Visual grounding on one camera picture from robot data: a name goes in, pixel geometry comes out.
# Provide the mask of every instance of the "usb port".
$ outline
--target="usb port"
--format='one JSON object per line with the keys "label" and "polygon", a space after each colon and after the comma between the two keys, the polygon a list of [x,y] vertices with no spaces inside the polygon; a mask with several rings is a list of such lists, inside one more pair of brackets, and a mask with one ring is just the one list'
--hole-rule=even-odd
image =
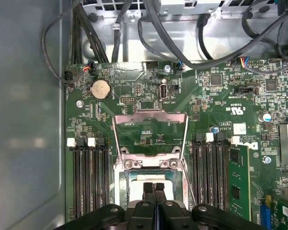
{"label": "usb port", "polygon": [[160,98],[165,99],[167,97],[167,85],[162,84],[160,85]]}

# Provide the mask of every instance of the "motherboard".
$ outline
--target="motherboard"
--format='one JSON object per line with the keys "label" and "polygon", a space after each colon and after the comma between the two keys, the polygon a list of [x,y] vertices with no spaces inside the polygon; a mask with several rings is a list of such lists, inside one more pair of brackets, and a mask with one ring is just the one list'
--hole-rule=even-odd
{"label": "motherboard", "polygon": [[[65,77],[85,67],[70,65]],[[287,229],[288,70],[256,74],[236,60],[206,70],[95,64],[65,100],[67,220],[109,203],[127,208],[149,181],[189,209],[210,204]]]}

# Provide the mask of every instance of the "screw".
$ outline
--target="screw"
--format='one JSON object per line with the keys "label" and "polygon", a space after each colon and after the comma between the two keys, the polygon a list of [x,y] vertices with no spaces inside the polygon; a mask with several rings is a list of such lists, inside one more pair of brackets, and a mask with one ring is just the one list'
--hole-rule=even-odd
{"label": "screw", "polygon": [[170,72],[171,72],[171,66],[165,65],[165,66],[163,67],[163,70],[164,70],[165,73],[170,73]]}
{"label": "screw", "polygon": [[130,168],[132,167],[132,162],[131,162],[131,161],[125,161],[124,167],[125,167],[126,169],[130,169]]}
{"label": "screw", "polygon": [[170,165],[171,168],[177,168],[178,164],[177,164],[177,162],[175,160],[173,160],[173,161],[169,162],[169,165]]}
{"label": "screw", "polygon": [[263,158],[263,163],[269,164],[269,163],[271,163],[271,162],[272,162],[271,157],[264,156],[264,158]]}
{"label": "screw", "polygon": [[79,100],[79,101],[76,102],[76,106],[78,108],[82,108],[84,106],[84,102]]}
{"label": "screw", "polygon": [[174,204],[173,204],[173,202],[171,202],[171,201],[167,201],[167,202],[165,202],[165,205],[171,207],[171,206],[173,206]]}
{"label": "screw", "polygon": [[198,210],[200,210],[201,212],[206,212],[208,209],[206,207],[199,206]]}
{"label": "screw", "polygon": [[129,16],[129,21],[130,21],[131,23],[135,22],[135,16],[134,16],[134,15],[130,15],[130,16]]}

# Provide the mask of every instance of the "blue capacitor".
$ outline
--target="blue capacitor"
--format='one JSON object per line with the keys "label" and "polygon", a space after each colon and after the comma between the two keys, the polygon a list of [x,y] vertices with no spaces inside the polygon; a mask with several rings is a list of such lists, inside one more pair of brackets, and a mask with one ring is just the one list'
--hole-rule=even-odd
{"label": "blue capacitor", "polygon": [[219,131],[220,131],[220,129],[218,127],[212,126],[210,128],[211,133],[217,134]]}

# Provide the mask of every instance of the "blue connector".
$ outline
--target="blue connector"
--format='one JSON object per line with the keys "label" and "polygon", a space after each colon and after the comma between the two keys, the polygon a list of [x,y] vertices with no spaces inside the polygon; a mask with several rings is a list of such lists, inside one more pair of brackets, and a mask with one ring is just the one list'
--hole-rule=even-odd
{"label": "blue connector", "polygon": [[260,224],[268,230],[271,230],[271,209],[267,205],[260,205]]}

